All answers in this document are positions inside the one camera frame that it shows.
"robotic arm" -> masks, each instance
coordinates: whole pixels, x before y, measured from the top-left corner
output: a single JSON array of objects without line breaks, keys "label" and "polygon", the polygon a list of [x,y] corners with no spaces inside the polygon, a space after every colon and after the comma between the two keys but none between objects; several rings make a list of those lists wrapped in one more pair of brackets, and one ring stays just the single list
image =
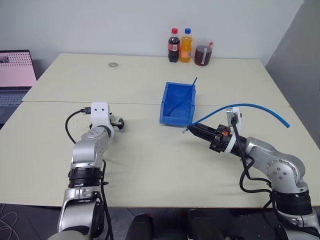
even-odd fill
[{"label": "robotic arm", "polygon": [[103,186],[106,163],[103,154],[115,135],[114,126],[122,129],[104,102],[91,104],[91,129],[73,147],[69,185],[64,192],[58,221],[58,233],[50,240],[92,239],[104,230],[105,214],[110,219]]},{"label": "robotic arm", "polygon": [[[232,114],[237,126],[240,122],[238,116]],[[300,159],[281,153],[270,144],[253,137],[239,136],[238,145],[231,128],[221,124],[217,129],[201,123],[189,125],[187,128],[195,136],[209,141],[209,148],[218,153],[226,152],[241,157],[241,148],[247,156],[255,159],[252,166],[259,169],[271,181],[276,216],[285,226],[285,228],[281,225],[276,226],[277,239],[319,239],[309,234],[320,234],[320,225],[317,213],[311,206],[308,185],[303,180],[306,168]]]}]

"blue storage box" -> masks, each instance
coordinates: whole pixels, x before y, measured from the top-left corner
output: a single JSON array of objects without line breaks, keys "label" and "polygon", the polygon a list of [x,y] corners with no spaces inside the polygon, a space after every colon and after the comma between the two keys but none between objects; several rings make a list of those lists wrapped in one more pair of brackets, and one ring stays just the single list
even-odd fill
[{"label": "blue storage box", "polygon": [[167,82],[161,103],[160,123],[187,126],[195,112],[196,85]]}]

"table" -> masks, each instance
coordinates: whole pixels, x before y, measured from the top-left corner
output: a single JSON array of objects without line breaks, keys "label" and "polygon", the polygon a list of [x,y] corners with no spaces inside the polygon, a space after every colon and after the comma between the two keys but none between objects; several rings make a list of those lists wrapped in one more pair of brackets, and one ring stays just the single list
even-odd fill
[{"label": "table", "polygon": [[[66,118],[90,106],[84,102],[23,102],[0,131],[0,202],[61,206],[68,185],[73,144],[65,133]],[[194,120],[220,106],[197,106]],[[160,105],[110,104],[125,126],[117,131],[104,154],[105,187],[113,207],[262,207],[267,194],[239,188],[242,164],[233,155],[209,149],[209,142],[182,133],[183,128],[159,124]],[[242,107],[244,137],[252,136],[279,151],[300,158],[306,167],[312,205],[320,205],[320,150],[294,111],[270,107],[290,124],[286,128],[264,111]],[[226,124],[225,112],[206,119],[216,128]],[[70,121],[76,140],[89,129],[90,116]],[[252,176],[263,174],[252,169]],[[245,182],[251,189],[265,187]]]},{"label": "table", "polygon": [[[116,62],[118,67],[109,67]],[[215,59],[208,66],[167,57],[63,53],[23,101],[161,104],[166,82],[196,82],[196,105],[289,106],[258,59]]]}]

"plastic bottle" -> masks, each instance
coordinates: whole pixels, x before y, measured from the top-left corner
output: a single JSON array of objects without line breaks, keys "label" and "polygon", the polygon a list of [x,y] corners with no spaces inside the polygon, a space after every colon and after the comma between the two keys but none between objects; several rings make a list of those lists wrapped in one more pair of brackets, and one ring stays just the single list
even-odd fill
[{"label": "plastic bottle", "polygon": [[179,58],[180,40],[177,36],[178,29],[171,29],[172,36],[169,38],[168,44],[168,58],[171,63],[176,63]]},{"label": "plastic bottle", "polygon": [[181,38],[181,48],[180,48],[180,61],[182,63],[188,63],[191,56],[191,42],[192,37],[190,36],[191,29],[186,28],[184,30],[185,35]]}]

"black connector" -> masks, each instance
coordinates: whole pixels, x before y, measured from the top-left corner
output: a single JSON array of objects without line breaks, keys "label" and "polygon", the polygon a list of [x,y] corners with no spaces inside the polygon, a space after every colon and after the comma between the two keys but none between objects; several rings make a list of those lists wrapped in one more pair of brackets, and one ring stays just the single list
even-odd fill
[{"label": "black connector", "polygon": [[87,106],[85,108],[80,109],[81,113],[91,114],[91,107]]}]

